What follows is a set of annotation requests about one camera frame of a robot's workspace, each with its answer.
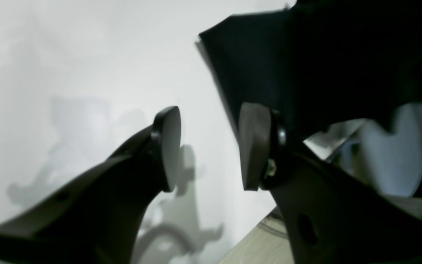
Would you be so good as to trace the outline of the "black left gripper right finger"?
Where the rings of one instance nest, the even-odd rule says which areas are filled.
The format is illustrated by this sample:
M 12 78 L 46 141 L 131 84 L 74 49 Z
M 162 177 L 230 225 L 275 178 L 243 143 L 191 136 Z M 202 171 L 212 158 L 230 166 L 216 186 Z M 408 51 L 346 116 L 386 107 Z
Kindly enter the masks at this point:
M 270 191 L 296 264 L 422 264 L 422 220 L 320 159 L 276 110 L 243 103 L 243 187 Z

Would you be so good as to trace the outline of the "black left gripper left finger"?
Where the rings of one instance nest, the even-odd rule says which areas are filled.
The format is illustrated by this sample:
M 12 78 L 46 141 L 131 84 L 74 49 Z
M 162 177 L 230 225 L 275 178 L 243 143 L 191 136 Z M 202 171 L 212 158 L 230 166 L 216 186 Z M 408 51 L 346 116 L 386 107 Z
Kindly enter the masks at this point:
M 0 260 L 129 264 L 147 207 L 176 186 L 180 143 L 179 107 L 166 107 L 107 160 L 0 224 Z

